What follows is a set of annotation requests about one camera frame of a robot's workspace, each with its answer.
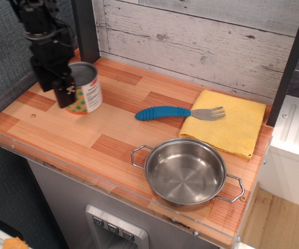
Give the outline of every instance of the yellow towel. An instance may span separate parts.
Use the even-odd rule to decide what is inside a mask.
[[[192,109],[223,106],[226,116],[217,121],[188,117],[179,133],[210,144],[216,149],[251,158],[262,124],[265,104],[204,90]]]

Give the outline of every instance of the blue fork handle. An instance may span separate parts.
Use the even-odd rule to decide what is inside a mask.
[[[135,115],[135,118],[144,121],[163,117],[189,117],[190,115],[191,111],[186,108],[157,106],[141,110]]]

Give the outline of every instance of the stainless steel pot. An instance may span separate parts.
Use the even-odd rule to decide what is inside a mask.
[[[134,152],[144,147],[152,151],[142,167],[134,162]],[[214,198],[235,202],[245,192],[241,179],[226,173],[220,154],[199,140],[171,139],[155,148],[142,145],[132,151],[131,157],[134,166],[145,170],[153,191],[174,206],[205,204]],[[237,179],[242,190],[232,200],[217,195],[227,176]]]

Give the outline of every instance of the wooden counter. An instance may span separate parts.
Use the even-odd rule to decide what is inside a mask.
[[[144,171],[131,164],[131,151],[178,137],[184,118],[138,121],[141,109],[174,105],[191,108],[203,87],[100,58],[94,64],[103,91],[102,105],[77,115],[60,109],[53,91],[32,86],[0,113],[0,145],[184,229],[221,247],[231,247],[256,183],[273,128],[266,126],[270,107],[250,160],[219,151],[228,174],[240,177],[245,200],[216,199],[197,210],[168,206],[148,185]],[[135,154],[143,165],[148,150]],[[228,178],[220,196],[240,193]]]

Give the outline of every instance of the pot handle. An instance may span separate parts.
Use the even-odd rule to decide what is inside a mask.
[[[226,174],[226,176],[231,177],[231,178],[234,178],[234,179],[236,179],[236,180],[239,181],[239,184],[240,184],[240,187],[241,187],[241,190],[242,190],[242,191],[241,191],[241,194],[240,194],[239,196],[237,196],[236,198],[234,198],[233,200],[229,200],[229,199],[227,199],[227,198],[220,197],[220,196],[215,196],[215,197],[218,198],[218,199],[221,199],[221,200],[223,200],[223,201],[235,202],[235,201],[238,200],[240,197],[242,197],[242,196],[244,195],[244,193],[245,193],[245,189],[244,189],[244,186],[243,186],[243,182],[242,182],[241,179],[240,179],[239,177],[237,177],[237,176],[229,175],[229,174]]]
[[[137,165],[137,164],[134,162],[134,156],[133,156],[133,154],[134,154],[134,152],[136,152],[136,151],[138,151],[138,150],[140,150],[140,149],[142,149],[142,148],[144,148],[144,147],[146,147],[146,148],[148,148],[148,149],[153,149],[152,147],[149,147],[148,145],[141,145],[139,148],[136,148],[136,149],[134,149],[134,150],[131,152],[132,164],[133,164],[135,167],[138,167],[138,168],[140,168],[140,169],[142,169],[142,170],[144,170],[145,167],[142,167],[142,166],[140,166],[140,165]]]

